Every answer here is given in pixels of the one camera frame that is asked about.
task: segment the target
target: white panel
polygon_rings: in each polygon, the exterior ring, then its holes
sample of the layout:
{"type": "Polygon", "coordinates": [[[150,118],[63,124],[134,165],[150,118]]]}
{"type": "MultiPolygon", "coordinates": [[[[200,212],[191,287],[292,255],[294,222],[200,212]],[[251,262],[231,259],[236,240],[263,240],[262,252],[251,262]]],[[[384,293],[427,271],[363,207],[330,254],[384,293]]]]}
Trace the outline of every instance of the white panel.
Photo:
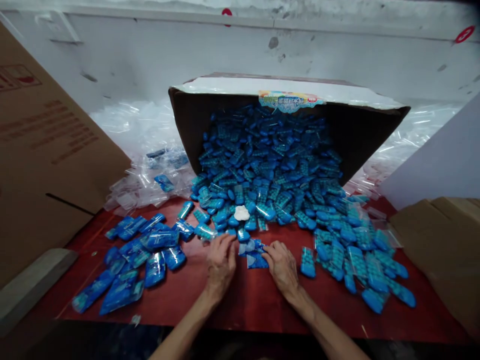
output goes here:
{"type": "Polygon", "coordinates": [[[480,94],[380,186],[400,210],[422,199],[480,198],[480,94]]]}
{"type": "Polygon", "coordinates": [[[102,96],[156,101],[213,72],[346,80],[406,105],[466,102],[480,91],[476,42],[70,15],[83,41],[75,45],[49,41],[27,13],[6,16],[87,112],[102,96]]]}

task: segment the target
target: hand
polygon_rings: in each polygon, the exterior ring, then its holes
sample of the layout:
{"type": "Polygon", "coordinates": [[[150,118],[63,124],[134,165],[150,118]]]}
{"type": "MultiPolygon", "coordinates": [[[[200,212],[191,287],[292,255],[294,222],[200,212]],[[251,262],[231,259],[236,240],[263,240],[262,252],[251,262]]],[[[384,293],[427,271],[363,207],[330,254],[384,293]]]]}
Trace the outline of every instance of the hand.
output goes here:
{"type": "Polygon", "coordinates": [[[274,241],[270,246],[264,246],[263,250],[266,252],[261,256],[268,263],[276,287],[289,301],[298,293],[300,288],[297,263],[294,256],[287,249],[287,246],[280,241],[274,241]]]}
{"type": "Polygon", "coordinates": [[[208,280],[205,291],[210,299],[219,303],[224,297],[237,267],[235,259],[236,236],[223,234],[213,239],[210,252],[206,258],[208,264],[208,280]]]}

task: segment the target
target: red printed symbol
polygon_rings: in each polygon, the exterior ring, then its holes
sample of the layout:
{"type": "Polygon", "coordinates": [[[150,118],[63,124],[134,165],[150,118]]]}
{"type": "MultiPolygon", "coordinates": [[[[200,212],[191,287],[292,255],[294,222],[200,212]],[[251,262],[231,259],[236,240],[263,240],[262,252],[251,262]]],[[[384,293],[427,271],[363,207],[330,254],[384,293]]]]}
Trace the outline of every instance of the red printed symbol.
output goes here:
{"type": "Polygon", "coordinates": [[[19,88],[20,86],[18,86],[12,79],[10,79],[7,74],[0,71],[0,91],[7,91],[19,88]]]}
{"type": "Polygon", "coordinates": [[[222,15],[227,15],[227,16],[232,16],[232,11],[226,7],[223,9],[223,11],[221,12],[222,15]]]}
{"type": "Polygon", "coordinates": [[[1,67],[10,78],[15,79],[22,87],[41,85],[38,80],[24,65],[6,65],[1,67]]]}
{"type": "Polygon", "coordinates": [[[455,42],[457,44],[463,43],[465,40],[467,40],[475,30],[475,26],[469,26],[465,30],[463,30],[461,33],[458,34],[458,36],[455,39],[455,42]]]}

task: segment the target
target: red table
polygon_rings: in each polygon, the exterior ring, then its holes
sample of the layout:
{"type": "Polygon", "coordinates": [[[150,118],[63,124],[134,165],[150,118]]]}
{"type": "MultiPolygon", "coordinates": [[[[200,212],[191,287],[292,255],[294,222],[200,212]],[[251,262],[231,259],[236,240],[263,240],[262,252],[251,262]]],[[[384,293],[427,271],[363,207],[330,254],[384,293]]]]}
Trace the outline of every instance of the red table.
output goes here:
{"type": "MultiPolygon", "coordinates": [[[[166,224],[175,223],[183,199],[172,199],[160,209],[153,206],[137,210],[133,216],[143,215],[149,219],[161,212],[166,224]]],[[[385,200],[375,205],[388,215],[395,213],[385,200]]],[[[50,289],[32,309],[29,317],[47,317],[63,320],[129,323],[134,315],[141,315],[141,324],[174,326],[201,293],[207,269],[205,258],[208,247],[203,247],[195,236],[183,243],[187,263],[176,272],[167,272],[166,281],[160,286],[145,289],[143,297],[135,304],[123,307],[106,316],[99,316],[102,298],[84,314],[76,313],[71,301],[86,285],[104,269],[103,258],[107,250],[123,242],[108,240],[104,234],[114,227],[120,217],[101,211],[68,244],[67,248],[79,252],[79,258],[70,270],[50,289]]],[[[192,214],[187,221],[196,226],[192,214]]],[[[270,244],[274,240],[284,242],[300,263],[303,246],[313,247],[313,235],[301,230],[296,224],[284,227],[271,225],[263,233],[254,232],[270,244]]],[[[393,296],[388,300],[383,313],[373,313],[359,295],[351,295],[343,283],[338,283],[321,267],[317,267],[315,279],[300,275],[300,283],[318,306],[349,336],[353,338],[385,339],[396,341],[436,342],[468,344],[471,339],[461,325],[450,315],[435,294],[427,278],[399,250],[395,259],[406,266],[409,279],[401,283],[415,295],[417,306],[411,309],[393,296]]],[[[290,308],[275,287],[268,270],[247,270],[243,257],[237,259],[237,270],[229,292],[216,312],[208,320],[210,328],[307,334],[309,331],[299,316],[290,308]]]]}

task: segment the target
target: red circular sticker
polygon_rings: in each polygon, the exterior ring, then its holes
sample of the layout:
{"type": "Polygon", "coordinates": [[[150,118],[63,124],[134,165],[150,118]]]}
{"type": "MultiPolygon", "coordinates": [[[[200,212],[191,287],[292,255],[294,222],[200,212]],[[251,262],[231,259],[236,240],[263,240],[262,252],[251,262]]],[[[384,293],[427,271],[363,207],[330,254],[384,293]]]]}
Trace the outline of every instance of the red circular sticker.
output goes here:
{"type": "Polygon", "coordinates": [[[223,9],[223,11],[221,12],[222,15],[227,15],[227,16],[232,16],[232,11],[226,7],[223,9]]]}
{"type": "Polygon", "coordinates": [[[455,39],[455,42],[457,44],[463,43],[465,40],[467,40],[475,30],[475,26],[469,26],[465,30],[463,30],[461,33],[458,34],[458,36],[455,39]]]}

